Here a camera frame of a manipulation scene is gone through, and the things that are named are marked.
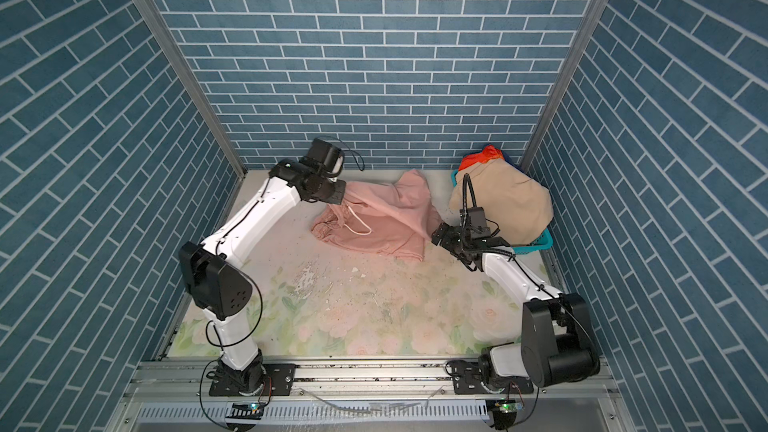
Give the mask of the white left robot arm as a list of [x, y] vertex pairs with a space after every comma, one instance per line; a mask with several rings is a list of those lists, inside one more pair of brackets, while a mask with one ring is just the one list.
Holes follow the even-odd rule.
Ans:
[[245, 308], [259, 289], [242, 272], [245, 259], [270, 229], [300, 202], [339, 204], [345, 182], [338, 178], [344, 154], [305, 156], [275, 165], [258, 192], [233, 217], [201, 243], [179, 250], [187, 292], [212, 322], [214, 346], [225, 368], [244, 372], [260, 365], [260, 349]]

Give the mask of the pink shorts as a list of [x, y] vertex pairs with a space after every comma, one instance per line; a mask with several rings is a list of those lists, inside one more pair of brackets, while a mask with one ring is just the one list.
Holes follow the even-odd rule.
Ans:
[[349, 182], [342, 203], [327, 205], [310, 232], [341, 249], [421, 262], [441, 223], [426, 178], [410, 170], [393, 184]]

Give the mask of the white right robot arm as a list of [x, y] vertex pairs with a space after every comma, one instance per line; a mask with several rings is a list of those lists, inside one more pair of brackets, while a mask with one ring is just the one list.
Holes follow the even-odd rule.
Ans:
[[486, 227], [476, 233], [442, 223], [431, 241], [468, 270], [493, 279], [520, 306], [518, 341], [486, 348], [478, 359], [480, 381], [490, 391], [515, 384], [528, 393], [534, 386], [579, 382], [600, 371], [589, 307], [580, 295], [546, 284]]

